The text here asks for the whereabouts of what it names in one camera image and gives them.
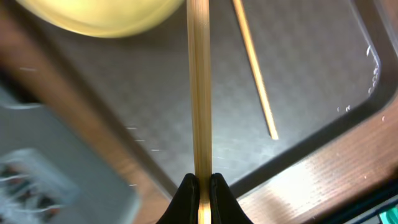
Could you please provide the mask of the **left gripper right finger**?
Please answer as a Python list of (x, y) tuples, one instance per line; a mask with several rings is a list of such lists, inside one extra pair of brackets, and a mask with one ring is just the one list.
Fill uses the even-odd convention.
[(212, 224), (252, 224), (220, 173), (210, 178), (210, 204)]

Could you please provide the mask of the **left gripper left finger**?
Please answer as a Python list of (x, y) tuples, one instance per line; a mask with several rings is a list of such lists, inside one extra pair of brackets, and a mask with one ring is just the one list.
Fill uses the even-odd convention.
[(186, 174), (157, 224), (197, 224), (200, 186), (194, 174)]

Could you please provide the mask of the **wooden chopstick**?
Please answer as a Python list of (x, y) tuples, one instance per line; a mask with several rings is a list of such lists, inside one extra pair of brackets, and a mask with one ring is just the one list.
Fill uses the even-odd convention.
[(251, 66), (254, 82), (256, 84), (259, 100), (261, 102), (264, 117), (267, 123), (269, 134), (272, 140), (279, 140), (279, 135), (272, 114), (271, 106), (269, 103), (266, 86), (261, 73), (261, 68), (257, 59), (254, 42), (252, 40), (251, 31), (249, 28), (248, 20), (243, 6), (242, 0), (233, 0), (233, 6), (241, 30), (241, 35), (245, 45), (246, 53), (248, 55), (249, 64)]
[(211, 223), (211, 52), (208, 0), (187, 1), (188, 57), (195, 175), (200, 185), (198, 223)]

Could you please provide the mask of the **yellow round plate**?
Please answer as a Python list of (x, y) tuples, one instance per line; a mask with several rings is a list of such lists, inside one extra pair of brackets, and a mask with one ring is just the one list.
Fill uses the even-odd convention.
[(59, 28), (91, 37), (140, 34), (168, 19), (183, 0), (17, 0)]

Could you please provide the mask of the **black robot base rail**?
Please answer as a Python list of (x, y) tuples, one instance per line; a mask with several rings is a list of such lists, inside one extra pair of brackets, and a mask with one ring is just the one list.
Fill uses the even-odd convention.
[(349, 203), (322, 223), (397, 224), (397, 183), (390, 183)]

